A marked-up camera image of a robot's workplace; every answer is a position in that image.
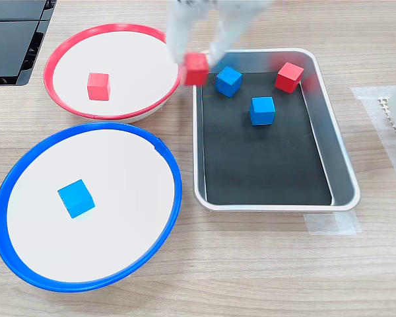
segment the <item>wooden table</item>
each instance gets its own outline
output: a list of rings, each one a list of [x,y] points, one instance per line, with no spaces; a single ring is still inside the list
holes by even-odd
[[[58,107],[42,79],[66,38],[109,22],[165,29],[164,1],[59,1],[30,83],[0,87],[0,185],[52,133],[87,122]],[[207,48],[216,14],[196,29]],[[192,192],[192,98],[179,88],[138,123],[161,137],[183,177],[165,245],[132,277],[81,294],[37,289],[0,258],[0,316],[396,316],[396,173],[350,87],[396,85],[396,1],[287,1],[238,48],[305,48],[317,57],[362,190],[362,233],[310,236],[301,214],[209,213]]]

